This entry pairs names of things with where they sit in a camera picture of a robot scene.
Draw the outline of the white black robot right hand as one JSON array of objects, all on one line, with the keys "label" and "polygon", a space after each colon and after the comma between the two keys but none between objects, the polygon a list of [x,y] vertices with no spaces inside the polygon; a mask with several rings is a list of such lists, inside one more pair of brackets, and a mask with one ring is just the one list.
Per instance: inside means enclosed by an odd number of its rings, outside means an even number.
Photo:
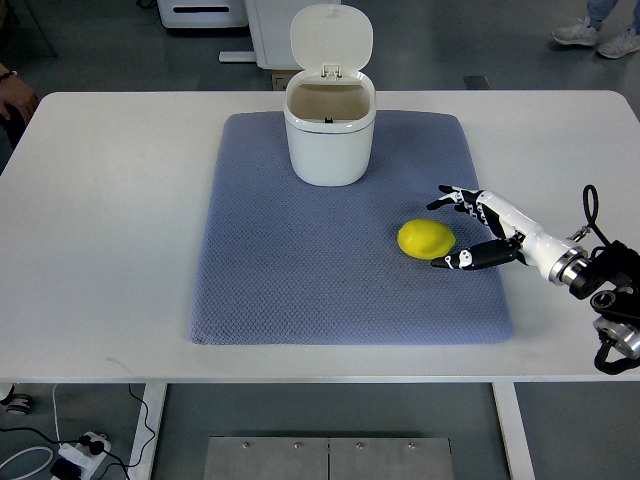
[{"label": "white black robot right hand", "polygon": [[482,223],[494,238],[438,257],[431,261],[432,266],[480,270],[518,260],[537,268],[544,279],[556,285],[569,285],[586,265],[586,251],[576,241],[549,235],[500,195],[450,185],[441,185],[439,190],[443,195],[427,205],[429,210],[451,204]]}]

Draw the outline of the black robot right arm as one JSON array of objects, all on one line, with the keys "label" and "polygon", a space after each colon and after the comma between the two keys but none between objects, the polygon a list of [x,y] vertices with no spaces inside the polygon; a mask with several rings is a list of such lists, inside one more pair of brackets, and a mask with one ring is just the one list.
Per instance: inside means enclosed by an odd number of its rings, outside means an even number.
[{"label": "black robot right arm", "polygon": [[578,242],[593,233],[601,244],[572,258],[561,279],[574,297],[588,299],[598,314],[593,322],[600,341],[595,368],[618,375],[639,366],[639,253],[619,240],[607,239],[597,226],[595,186],[584,187],[582,203],[586,225],[571,239]]}]

